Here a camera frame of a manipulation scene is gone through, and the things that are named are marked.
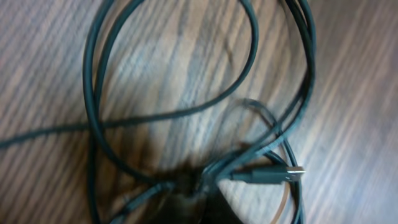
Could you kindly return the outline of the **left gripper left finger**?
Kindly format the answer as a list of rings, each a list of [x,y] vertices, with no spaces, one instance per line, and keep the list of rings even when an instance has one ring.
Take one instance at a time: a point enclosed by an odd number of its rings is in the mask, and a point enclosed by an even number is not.
[[[178,182],[150,218],[150,224],[197,224],[202,216],[202,191]]]

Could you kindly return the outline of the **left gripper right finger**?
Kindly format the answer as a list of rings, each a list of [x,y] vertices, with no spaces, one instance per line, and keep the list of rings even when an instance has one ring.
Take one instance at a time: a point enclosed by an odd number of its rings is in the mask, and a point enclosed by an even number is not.
[[[243,224],[221,190],[216,187],[206,200],[203,224]]]

